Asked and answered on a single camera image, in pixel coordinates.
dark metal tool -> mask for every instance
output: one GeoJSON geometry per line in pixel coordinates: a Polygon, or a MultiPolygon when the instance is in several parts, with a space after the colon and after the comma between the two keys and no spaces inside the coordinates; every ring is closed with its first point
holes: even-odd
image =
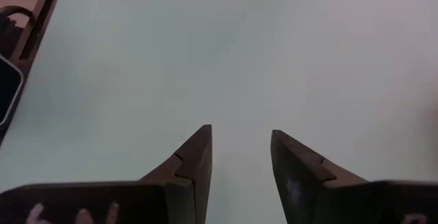
{"type": "Polygon", "coordinates": [[[272,167],[289,224],[438,223],[438,185],[367,182],[282,131],[272,167]]]}
{"type": "Polygon", "coordinates": [[[0,223],[26,223],[41,205],[39,219],[52,224],[74,223],[80,210],[87,210],[94,223],[105,223],[116,204],[117,224],[205,224],[210,179],[211,125],[204,125],[139,181],[41,184],[4,192],[0,223]]]}

gray background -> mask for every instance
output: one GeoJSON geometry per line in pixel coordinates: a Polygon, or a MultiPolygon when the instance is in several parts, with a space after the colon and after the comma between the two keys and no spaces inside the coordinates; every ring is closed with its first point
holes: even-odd
{"type": "Polygon", "coordinates": [[[282,129],[366,179],[438,180],[438,0],[59,0],[0,189],[138,179],[214,129],[208,223],[285,223],[282,129]]]}

white surface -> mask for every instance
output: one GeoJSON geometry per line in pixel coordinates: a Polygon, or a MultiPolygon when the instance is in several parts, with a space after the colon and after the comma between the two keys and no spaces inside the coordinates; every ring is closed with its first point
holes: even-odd
{"type": "Polygon", "coordinates": [[[283,129],[367,179],[438,180],[438,0],[59,0],[2,190],[138,179],[214,129],[208,223],[285,223],[283,129]]]}

black object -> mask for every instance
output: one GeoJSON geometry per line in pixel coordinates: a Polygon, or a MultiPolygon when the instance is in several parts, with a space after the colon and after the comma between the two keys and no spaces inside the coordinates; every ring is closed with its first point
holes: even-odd
{"type": "Polygon", "coordinates": [[[0,55],[9,59],[23,33],[23,28],[16,26],[16,21],[9,18],[13,14],[24,14],[31,22],[35,21],[32,11],[17,5],[0,8],[0,55]]]}
{"type": "Polygon", "coordinates": [[[137,182],[42,184],[0,194],[0,223],[25,223],[30,210],[44,205],[41,219],[74,223],[87,209],[104,223],[112,203],[117,224],[204,224],[211,179],[211,125],[202,126],[163,164],[137,182]]]}
{"type": "Polygon", "coordinates": [[[0,55],[0,131],[11,119],[23,81],[21,71],[0,55]]]}
{"type": "Polygon", "coordinates": [[[279,130],[272,167],[289,224],[438,223],[438,185],[367,182],[279,130]]]}

black cable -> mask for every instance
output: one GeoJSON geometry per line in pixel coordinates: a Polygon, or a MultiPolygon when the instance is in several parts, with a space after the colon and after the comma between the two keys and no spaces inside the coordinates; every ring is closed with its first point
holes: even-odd
{"type": "Polygon", "coordinates": [[[34,14],[32,13],[31,10],[28,10],[26,8],[23,8],[21,6],[18,5],[7,5],[4,6],[2,8],[0,8],[0,15],[1,16],[5,16],[5,17],[9,17],[13,14],[23,14],[25,16],[28,16],[30,21],[34,21],[34,14]]]}

